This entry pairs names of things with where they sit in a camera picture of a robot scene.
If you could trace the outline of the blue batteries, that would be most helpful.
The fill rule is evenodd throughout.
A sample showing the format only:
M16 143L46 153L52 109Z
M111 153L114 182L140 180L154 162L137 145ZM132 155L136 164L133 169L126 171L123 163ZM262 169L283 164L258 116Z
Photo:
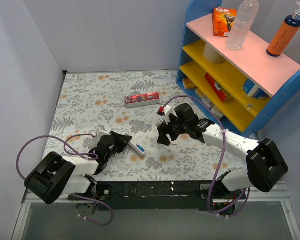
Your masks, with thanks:
M138 148L141 152L145 152L145 149L144 149L142 146L140 146L139 144L137 145L137 148Z

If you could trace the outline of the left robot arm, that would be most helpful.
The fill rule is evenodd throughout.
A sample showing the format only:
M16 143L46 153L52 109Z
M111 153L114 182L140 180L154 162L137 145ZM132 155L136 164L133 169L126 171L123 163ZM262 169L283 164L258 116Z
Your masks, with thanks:
M82 157L75 152L61 156L52 151L25 178L24 186L46 204L54 203L61 195L75 194L91 200L98 194L94 176L100 174L111 157L122 153L133 137L111 131L89 133L97 145Z

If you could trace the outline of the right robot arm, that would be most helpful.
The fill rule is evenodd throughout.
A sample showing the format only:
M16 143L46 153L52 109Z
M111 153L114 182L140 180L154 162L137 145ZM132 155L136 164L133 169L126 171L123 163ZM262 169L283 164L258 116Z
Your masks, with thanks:
M188 134L194 140L225 149L246 163L246 169L229 171L216 181L216 192L222 199L237 190L253 187L268 193L289 171L272 140L258 141L222 130L215 122L200 119L187 103L176 108L162 106L158 115L165 118L157 128L158 144L169 146L180 135Z

